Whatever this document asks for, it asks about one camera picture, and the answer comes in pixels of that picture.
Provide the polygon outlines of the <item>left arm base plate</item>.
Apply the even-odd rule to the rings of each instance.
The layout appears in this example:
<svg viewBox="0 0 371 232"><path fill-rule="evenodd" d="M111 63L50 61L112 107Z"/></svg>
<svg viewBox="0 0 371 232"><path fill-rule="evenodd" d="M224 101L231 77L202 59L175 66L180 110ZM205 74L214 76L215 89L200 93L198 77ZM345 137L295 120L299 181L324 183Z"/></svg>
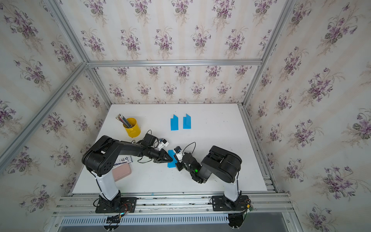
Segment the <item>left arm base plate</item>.
<svg viewBox="0 0 371 232"><path fill-rule="evenodd" d="M112 201L107 201L100 196L98 204L95 206L95 213L133 213L137 200L136 197L116 197Z"/></svg>

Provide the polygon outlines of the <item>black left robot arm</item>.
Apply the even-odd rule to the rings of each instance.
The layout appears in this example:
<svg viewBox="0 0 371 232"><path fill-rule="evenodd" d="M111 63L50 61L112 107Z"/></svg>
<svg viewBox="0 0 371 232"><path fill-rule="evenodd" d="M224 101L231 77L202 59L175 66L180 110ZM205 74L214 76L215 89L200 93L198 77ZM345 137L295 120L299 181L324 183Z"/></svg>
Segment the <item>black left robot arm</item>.
<svg viewBox="0 0 371 232"><path fill-rule="evenodd" d="M104 135L83 155L82 163L94 175L101 199L110 203L120 196L112 173L120 155L148 157L154 163L173 161L168 152L155 146L155 143L159 144L160 140L149 133L139 142L119 141Z"/></svg>

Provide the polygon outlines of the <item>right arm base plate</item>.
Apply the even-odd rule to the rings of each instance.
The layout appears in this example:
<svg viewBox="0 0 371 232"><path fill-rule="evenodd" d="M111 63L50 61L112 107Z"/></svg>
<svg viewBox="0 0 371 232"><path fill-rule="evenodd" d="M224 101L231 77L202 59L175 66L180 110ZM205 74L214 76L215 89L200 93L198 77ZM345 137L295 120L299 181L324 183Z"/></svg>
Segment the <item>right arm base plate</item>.
<svg viewBox="0 0 371 232"><path fill-rule="evenodd" d="M236 201L229 200L226 196L212 196L213 211L246 211L251 208L251 200L247 195L240 195Z"/></svg>

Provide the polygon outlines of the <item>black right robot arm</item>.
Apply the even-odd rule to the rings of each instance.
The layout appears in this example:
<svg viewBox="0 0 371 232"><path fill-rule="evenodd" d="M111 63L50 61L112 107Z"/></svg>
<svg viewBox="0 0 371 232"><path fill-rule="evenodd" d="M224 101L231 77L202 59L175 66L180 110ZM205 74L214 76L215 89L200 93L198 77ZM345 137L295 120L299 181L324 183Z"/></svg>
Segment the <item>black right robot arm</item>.
<svg viewBox="0 0 371 232"><path fill-rule="evenodd" d="M228 201L236 202L240 198L238 174L242 159L237 154L212 146L202 162L198 162L191 153L184 152L180 147L174 151L178 171L186 170L199 184L206 183L211 175L215 175L224 182L224 197Z"/></svg>

